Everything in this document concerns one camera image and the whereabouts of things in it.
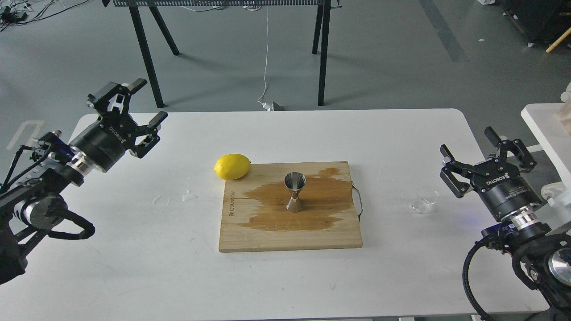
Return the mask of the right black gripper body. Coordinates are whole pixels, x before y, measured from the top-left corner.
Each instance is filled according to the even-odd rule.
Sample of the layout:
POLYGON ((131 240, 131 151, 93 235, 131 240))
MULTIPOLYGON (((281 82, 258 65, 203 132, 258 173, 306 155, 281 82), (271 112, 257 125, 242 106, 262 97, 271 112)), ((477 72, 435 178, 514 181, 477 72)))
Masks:
POLYGON ((502 222, 514 211, 541 203, 539 196, 520 175, 519 168, 506 163, 500 170, 497 162, 488 160, 475 165, 473 189, 496 222, 502 222))

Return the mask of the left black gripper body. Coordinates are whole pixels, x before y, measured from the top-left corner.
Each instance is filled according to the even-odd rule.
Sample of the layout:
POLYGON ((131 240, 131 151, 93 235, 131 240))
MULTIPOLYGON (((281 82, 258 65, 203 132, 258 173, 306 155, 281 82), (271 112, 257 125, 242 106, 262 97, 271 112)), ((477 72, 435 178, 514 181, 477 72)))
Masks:
POLYGON ((70 146, 82 152, 105 173, 134 146, 134 132, 138 124, 130 114, 104 112, 97 120, 76 136, 70 146))

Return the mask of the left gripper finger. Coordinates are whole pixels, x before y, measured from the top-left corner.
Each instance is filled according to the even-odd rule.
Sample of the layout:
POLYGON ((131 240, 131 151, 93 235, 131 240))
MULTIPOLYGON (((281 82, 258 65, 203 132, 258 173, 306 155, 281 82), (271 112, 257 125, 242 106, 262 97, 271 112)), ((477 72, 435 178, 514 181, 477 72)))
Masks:
POLYGON ((160 111, 149 121, 149 124, 145 126, 137 125, 134 130, 128 133, 131 140, 129 150, 132 156, 141 159, 158 144, 160 140, 158 132, 161 129, 161 122, 167 116, 169 116, 167 112, 160 111))
POLYGON ((147 84, 147 80, 138 78, 132 83, 118 84, 108 82, 94 94, 88 94, 87 106, 98 113, 98 121, 105 118, 132 118, 128 113, 131 96, 147 84))

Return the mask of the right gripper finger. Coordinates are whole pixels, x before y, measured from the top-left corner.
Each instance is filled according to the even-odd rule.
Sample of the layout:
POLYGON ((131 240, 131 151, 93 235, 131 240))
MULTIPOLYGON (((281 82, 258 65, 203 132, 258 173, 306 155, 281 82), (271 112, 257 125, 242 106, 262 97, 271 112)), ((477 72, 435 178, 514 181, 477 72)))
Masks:
POLYGON ((507 167, 507 152, 511 152, 517 158, 519 161, 518 168, 522 172, 528 173, 535 168, 537 162, 523 144, 522 140, 502 140, 490 126, 485 128, 484 134, 492 146, 497 149, 494 163, 496 163, 498 171, 504 170, 504 168, 507 167))
POLYGON ((470 183, 459 181, 457 177, 454 176, 455 173, 467 179, 472 179, 474 175, 487 177, 487 173, 483 169, 457 162, 445 144, 440 146, 440 152, 444 157, 444 165, 440 171, 440 177, 455 197, 463 198, 463 196, 470 191, 472 186, 470 183))

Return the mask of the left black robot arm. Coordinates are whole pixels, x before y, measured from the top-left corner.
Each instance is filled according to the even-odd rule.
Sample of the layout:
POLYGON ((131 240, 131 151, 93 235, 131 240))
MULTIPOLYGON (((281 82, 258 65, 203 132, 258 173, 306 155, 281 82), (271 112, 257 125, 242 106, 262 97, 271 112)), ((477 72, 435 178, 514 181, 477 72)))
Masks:
POLYGON ((131 97, 146 83, 141 78, 109 82, 89 94, 87 106, 98 118, 70 143, 53 131, 17 150, 1 185, 1 283, 25 273, 28 254, 46 236, 83 240, 94 235, 94 225, 71 211, 61 193, 68 185, 82 185, 92 170, 107 172, 126 152, 143 158, 159 142, 167 112, 143 125, 128 112, 131 97))

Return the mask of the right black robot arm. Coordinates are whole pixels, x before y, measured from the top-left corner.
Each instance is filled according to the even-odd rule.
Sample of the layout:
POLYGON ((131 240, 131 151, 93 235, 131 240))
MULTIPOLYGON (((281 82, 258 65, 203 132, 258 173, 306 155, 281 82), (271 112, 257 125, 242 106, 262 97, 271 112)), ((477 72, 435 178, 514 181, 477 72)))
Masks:
POLYGON ((537 290, 549 305, 553 321, 568 321, 571 315, 570 236, 551 234, 548 224, 537 218, 539 196, 521 176, 536 166, 522 140, 502 140, 491 127, 484 131, 496 153, 476 165, 459 162, 447 146, 440 177, 455 197, 475 191, 496 220, 484 229, 482 238, 469 250, 462 268, 463 289, 483 321, 490 321, 475 299, 469 283, 469 267, 480 248, 511 256, 515 275, 530 290, 537 290))

